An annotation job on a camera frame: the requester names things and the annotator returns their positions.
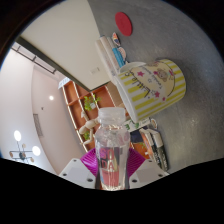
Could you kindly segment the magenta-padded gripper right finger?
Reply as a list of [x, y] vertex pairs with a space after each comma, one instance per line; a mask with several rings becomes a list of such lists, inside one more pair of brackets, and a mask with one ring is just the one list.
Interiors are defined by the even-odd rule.
[[136, 150], [129, 149], [126, 171], [126, 187], [135, 189], [146, 186], [154, 181], [168, 176], [154, 160], [145, 159]]

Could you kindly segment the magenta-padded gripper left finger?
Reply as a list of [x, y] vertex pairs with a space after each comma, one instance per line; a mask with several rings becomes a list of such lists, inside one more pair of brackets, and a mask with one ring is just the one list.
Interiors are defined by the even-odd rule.
[[59, 176], [78, 186], [95, 189], [98, 175], [96, 150], [91, 149], [80, 159], [72, 158]]

